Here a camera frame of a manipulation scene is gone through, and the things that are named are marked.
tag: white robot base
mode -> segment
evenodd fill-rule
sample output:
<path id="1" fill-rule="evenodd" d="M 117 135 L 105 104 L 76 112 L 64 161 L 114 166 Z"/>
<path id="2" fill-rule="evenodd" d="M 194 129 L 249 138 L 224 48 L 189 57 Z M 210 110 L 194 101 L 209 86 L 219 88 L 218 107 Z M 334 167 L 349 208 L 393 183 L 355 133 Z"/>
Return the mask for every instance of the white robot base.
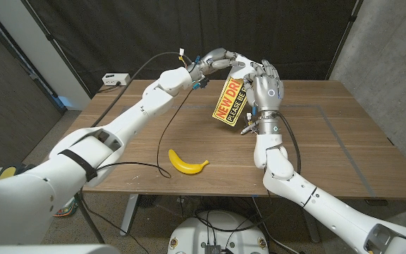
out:
<path id="1" fill-rule="evenodd" d="M 253 225 L 250 220 L 234 212 L 223 210 L 200 212 L 198 216 L 207 220 L 212 226 L 220 229 L 241 229 Z M 257 226 L 248 230 L 234 232 L 233 234 L 217 230 L 214 230 L 214 233 L 210 227 L 207 228 L 196 217 L 186 219 L 172 233 L 167 253 L 220 253 L 219 250 L 226 248 L 232 253 L 269 253 L 264 234 Z"/>

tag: yellow sign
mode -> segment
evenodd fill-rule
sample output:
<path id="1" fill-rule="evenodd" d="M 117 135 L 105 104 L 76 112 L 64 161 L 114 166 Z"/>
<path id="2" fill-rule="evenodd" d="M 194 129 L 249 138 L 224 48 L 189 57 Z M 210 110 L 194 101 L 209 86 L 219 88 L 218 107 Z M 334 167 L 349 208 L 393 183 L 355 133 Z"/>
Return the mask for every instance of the yellow sign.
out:
<path id="1" fill-rule="evenodd" d="M 234 126 L 247 101 L 245 95 L 244 81 L 230 77 L 223 86 L 212 117 Z"/>

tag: table surface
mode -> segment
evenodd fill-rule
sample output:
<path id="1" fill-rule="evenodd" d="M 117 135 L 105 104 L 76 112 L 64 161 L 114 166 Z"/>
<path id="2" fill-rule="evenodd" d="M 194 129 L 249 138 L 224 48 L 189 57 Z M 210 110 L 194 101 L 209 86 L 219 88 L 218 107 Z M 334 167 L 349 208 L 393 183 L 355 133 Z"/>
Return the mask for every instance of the table surface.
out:
<path id="1" fill-rule="evenodd" d="M 100 125 L 115 119 L 142 97 L 152 80 L 136 80 Z M 264 172 L 253 162 L 255 134 L 240 135 L 240 118 L 230 127 L 212 118 L 224 80 L 212 80 L 192 91 L 167 128 L 159 150 L 159 164 L 172 175 L 166 179 L 152 167 L 120 165 L 94 192 L 164 195 L 267 195 Z M 338 81 L 284 81 L 281 112 L 297 139 L 302 175 L 339 198 L 406 199 L 406 159 L 387 139 L 353 96 Z M 66 135 L 90 126 L 120 92 L 97 94 Z M 184 100 L 181 92 L 172 109 L 152 119 L 128 145 L 121 162 L 156 164 L 156 149 L 168 121 Z M 283 123 L 283 143 L 296 167 L 295 150 Z M 182 174 L 168 159 L 174 149 L 188 163 L 209 164 L 196 175 Z"/>

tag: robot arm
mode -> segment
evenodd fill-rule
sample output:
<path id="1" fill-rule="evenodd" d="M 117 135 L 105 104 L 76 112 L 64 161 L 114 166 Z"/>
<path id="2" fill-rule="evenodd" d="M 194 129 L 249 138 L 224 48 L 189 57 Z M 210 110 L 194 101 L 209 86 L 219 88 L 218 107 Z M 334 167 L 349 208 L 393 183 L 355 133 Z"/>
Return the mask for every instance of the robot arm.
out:
<path id="1" fill-rule="evenodd" d="M 368 253 L 366 248 L 387 254 L 406 250 L 405 227 L 366 216 L 294 172 L 278 132 L 277 111 L 284 98 L 278 72 L 268 61 L 260 65 L 225 49 L 209 52 L 187 70 L 165 71 L 136 105 L 111 123 L 71 133 L 51 151 L 47 162 L 0 180 L 0 244 L 23 242 L 25 235 L 47 221 L 83 185 L 101 183 L 114 167 L 94 169 L 117 162 L 148 121 L 170 109 L 180 90 L 207 82 L 205 75 L 221 68 L 244 67 L 244 63 L 250 66 L 236 75 L 242 73 L 247 100 L 258 109 L 254 163 L 266 169 L 264 186 L 302 206 L 358 253 Z"/>
<path id="2" fill-rule="evenodd" d="M 264 186 L 303 207 L 357 253 L 406 250 L 406 227 L 362 214 L 294 171 L 278 133 L 277 111 L 284 97 L 283 82 L 268 61 L 262 63 L 263 66 L 252 63 L 256 73 L 246 75 L 245 84 L 254 95 L 249 103 L 258 111 L 254 163 L 259 169 L 266 169 Z"/>
<path id="3" fill-rule="evenodd" d="M 171 108 L 180 90 L 220 68 L 243 66 L 236 56 L 216 49 L 188 69 L 163 72 L 137 104 L 111 123 L 71 133 L 54 147 L 45 163 L 0 180 L 0 244 L 22 243 L 25 235 L 48 221 L 85 184 L 100 184 L 115 167 L 95 169 L 117 162 L 148 121 Z"/>

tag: robot finger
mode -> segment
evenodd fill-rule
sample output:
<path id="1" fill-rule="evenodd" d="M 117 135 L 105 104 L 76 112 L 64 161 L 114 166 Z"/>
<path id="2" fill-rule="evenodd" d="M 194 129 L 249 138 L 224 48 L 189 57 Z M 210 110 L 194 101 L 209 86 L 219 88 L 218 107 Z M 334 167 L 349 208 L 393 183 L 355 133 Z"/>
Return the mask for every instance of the robot finger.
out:
<path id="1" fill-rule="evenodd" d="M 273 76 L 273 66 L 267 61 L 266 59 L 262 60 L 262 66 L 264 67 L 264 70 L 266 71 L 267 76 L 272 77 Z"/>
<path id="2" fill-rule="evenodd" d="M 253 82 L 254 78 L 257 76 L 256 73 L 248 73 L 244 76 L 245 80 L 248 80 L 249 82 Z"/>
<path id="3" fill-rule="evenodd" d="M 274 78 L 276 78 L 276 79 L 280 79 L 280 76 L 279 76 L 279 74 L 278 74 L 278 71 L 275 69 L 275 67 L 274 66 L 272 66 L 273 67 L 273 77 Z"/>
<path id="4" fill-rule="evenodd" d="M 257 72 L 258 76 L 261 76 L 264 74 L 264 70 L 262 69 L 262 67 L 259 64 L 252 62 L 251 65 L 254 68 L 254 70 Z"/>

